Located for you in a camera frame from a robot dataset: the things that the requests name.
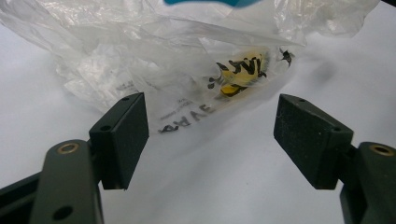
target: white surface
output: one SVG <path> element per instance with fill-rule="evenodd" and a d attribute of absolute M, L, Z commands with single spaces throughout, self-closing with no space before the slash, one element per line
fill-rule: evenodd
<path fill-rule="evenodd" d="M 50 55 L 0 26 L 0 188 L 46 151 L 88 139 L 100 112 L 67 92 Z M 273 137 L 278 95 L 303 97 L 396 147 L 396 8 L 380 3 L 351 39 L 308 37 L 289 72 L 251 101 L 179 133 L 153 135 L 127 191 L 102 191 L 106 223 L 343 223 L 339 183 L 314 190 Z"/>

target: screw hole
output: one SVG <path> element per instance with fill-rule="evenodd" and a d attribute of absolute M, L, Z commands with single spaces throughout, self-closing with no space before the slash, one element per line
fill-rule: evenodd
<path fill-rule="evenodd" d="M 394 156 L 394 152 L 387 147 L 382 146 L 370 146 L 370 149 L 382 156 Z"/>
<path fill-rule="evenodd" d="M 110 130 L 110 126 L 108 126 L 108 125 L 106 125 L 106 126 L 103 126 L 102 128 L 100 128 L 100 131 L 108 131 L 108 130 Z"/>
<path fill-rule="evenodd" d="M 52 218 L 54 220 L 59 221 L 69 217 L 72 213 L 73 213 L 73 208 L 71 206 L 63 206 L 53 213 Z"/>
<path fill-rule="evenodd" d="M 78 144 L 77 143 L 67 143 L 64 144 L 63 146 L 58 148 L 58 153 L 60 154 L 68 154 L 76 151 L 78 149 Z"/>

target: clear plastic bag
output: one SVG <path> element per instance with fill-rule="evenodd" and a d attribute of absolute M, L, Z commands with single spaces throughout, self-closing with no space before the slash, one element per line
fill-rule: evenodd
<path fill-rule="evenodd" d="M 102 111 L 143 91 L 150 130 L 166 133 L 284 74 L 304 28 L 356 34 L 377 2 L 7 0 L 0 22 L 53 53 L 65 87 Z"/>

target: plastic bag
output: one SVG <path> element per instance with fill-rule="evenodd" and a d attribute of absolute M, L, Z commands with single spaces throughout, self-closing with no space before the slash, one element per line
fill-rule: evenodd
<path fill-rule="evenodd" d="M 104 112 L 125 95 L 143 91 L 150 130 L 166 133 L 284 74 L 305 43 L 304 28 L 355 34 L 377 3 L 364 1 L 275 0 L 229 7 L 8 0 L 0 2 L 0 22 L 52 52 L 65 87 Z"/>

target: blue object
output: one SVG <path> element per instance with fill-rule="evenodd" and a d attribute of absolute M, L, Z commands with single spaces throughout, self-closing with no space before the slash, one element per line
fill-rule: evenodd
<path fill-rule="evenodd" d="M 248 7 L 261 0 L 163 0 L 168 5 L 175 5 L 181 2 L 221 2 L 231 7 Z"/>

